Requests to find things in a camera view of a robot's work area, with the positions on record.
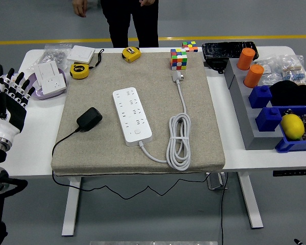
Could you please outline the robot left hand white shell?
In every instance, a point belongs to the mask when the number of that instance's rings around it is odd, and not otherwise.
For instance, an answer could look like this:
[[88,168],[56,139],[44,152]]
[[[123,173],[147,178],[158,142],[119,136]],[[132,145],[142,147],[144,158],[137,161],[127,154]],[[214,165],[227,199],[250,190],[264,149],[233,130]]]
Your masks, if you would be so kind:
[[12,80],[13,74],[14,69],[11,68],[5,75],[0,65],[0,119],[9,122],[20,133],[27,114],[26,106],[35,88],[27,89],[30,83],[28,79],[21,83],[23,72],[19,73],[15,80]]

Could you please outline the person's right hand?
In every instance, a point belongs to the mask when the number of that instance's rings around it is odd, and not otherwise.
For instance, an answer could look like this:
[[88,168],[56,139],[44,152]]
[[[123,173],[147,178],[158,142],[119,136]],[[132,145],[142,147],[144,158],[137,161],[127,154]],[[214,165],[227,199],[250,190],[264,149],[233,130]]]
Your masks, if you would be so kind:
[[74,13],[79,17],[86,17],[87,0],[72,0]]

